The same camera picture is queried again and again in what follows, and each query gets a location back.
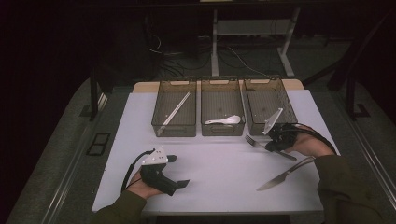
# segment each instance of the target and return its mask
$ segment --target green sleeve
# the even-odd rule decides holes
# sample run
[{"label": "green sleeve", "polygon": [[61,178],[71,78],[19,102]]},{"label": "green sleeve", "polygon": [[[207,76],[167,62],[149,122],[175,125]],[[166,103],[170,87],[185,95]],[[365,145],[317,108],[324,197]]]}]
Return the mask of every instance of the green sleeve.
[{"label": "green sleeve", "polygon": [[146,200],[125,190],[110,206],[100,209],[93,217],[91,224],[137,224]]},{"label": "green sleeve", "polygon": [[383,223],[370,190],[352,174],[344,158],[323,156],[315,159],[315,165],[326,224]]}]

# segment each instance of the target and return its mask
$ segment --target white spoon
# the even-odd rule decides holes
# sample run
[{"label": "white spoon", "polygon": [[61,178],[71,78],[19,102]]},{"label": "white spoon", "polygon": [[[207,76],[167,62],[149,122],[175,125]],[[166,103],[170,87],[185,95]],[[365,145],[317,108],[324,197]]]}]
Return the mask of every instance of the white spoon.
[{"label": "white spoon", "polygon": [[227,119],[210,119],[205,122],[205,124],[212,124],[212,123],[222,123],[222,124],[237,124],[241,121],[241,117],[237,115],[232,115]]}]

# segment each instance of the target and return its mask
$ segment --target knife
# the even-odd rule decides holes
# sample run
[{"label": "knife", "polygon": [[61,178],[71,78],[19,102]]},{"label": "knife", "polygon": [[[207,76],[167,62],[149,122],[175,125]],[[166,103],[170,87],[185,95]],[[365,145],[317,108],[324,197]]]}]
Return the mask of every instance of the knife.
[{"label": "knife", "polygon": [[288,176],[291,172],[297,170],[299,167],[302,167],[312,161],[314,161],[315,158],[314,157],[307,157],[305,159],[303,159],[302,161],[300,161],[299,163],[293,165],[289,170],[283,172],[281,175],[275,177],[274,179],[268,181],[267,183],[265,183],[264,185],[262,185],[261,187],[259,187],[257,189],[257,191],[260,190],[265,190],[265,189],[270,189],[273,186],[276,186],[280,183],[282,183],[283,181],[286,180],[286,176]]}]

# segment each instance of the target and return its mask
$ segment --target metal frame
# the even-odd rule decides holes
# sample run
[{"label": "metal frame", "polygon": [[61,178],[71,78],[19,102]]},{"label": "metal frame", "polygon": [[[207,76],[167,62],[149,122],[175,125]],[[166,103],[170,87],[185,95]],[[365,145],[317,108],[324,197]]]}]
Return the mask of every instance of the metal frame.
[{"label": "metal frame", "polygon": [[[294,27],[297,23],[298,15],[300,14],[300,8],[297,7],[294,9],[291,19],[289,20],[289,26],[286,30],[285,34],[285,42],[282,46],[282,48],[278,48],[277,52],[280,58],[280,61],[282,62],[284,69],[286,71],[286,75],[288,77],[294,77],[294,72],[291,68],[288,56],[286,55],[289,44],[291,41],[291,38],[293,36],[294,32]],[[265,21],[252,21],[251,24],[256,27],[256,31],[254,30],[247,30],[247,29],[239,29],[236,31],[236,33],[233,33],[231,29],[220,29],[222,32],[219,31],[219,25],[231,25],[231,23],[234,22],[236,24],[239,24],[241,21],[228,21],[228,22],[221,22],[218,21],[218,11],[215,9],[213,13],[213,37],[212,37],[212,55],[211,55],[211,62],[212,62],[212,76],[213,77],[218,77],[219,76],[219,61],[218,61],[218,44],[217,44],[217,39],[218,35],[273,35],[271,33],[266,33],[262,27],[260,27],[261,24],[265,24]]]}]

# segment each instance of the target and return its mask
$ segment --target knife handle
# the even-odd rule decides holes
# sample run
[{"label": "knife handle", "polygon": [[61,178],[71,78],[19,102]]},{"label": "knife handle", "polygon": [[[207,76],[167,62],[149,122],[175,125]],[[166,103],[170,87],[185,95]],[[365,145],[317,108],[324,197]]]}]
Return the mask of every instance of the knife handle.
[{"label": "knife handle", "polygon": [[278,150],[274,150],[274,152],[277,153],[277,154],[279,154],[279,155],[281,155],[281,156],[283,156],[283,157],[288,158],[289,160],[297,161],[297,158],[295,158],[295,157],[293,157],[293,156],[291,156],[291,155],[288,155],[288,154],[286,154],[286,153],[284,153],[284,152],[281,152],[281,151],[278,151]]},{"label": "knife handle", "polygon": [[303,159],[302,161],[300,161],[299,163],[293,165],[290,169],[289,169],[289,173],[297,170],[299,167],[304,166],[312,161],[314,161],[315,158],[314,157],[307,157],[305,159]]}]

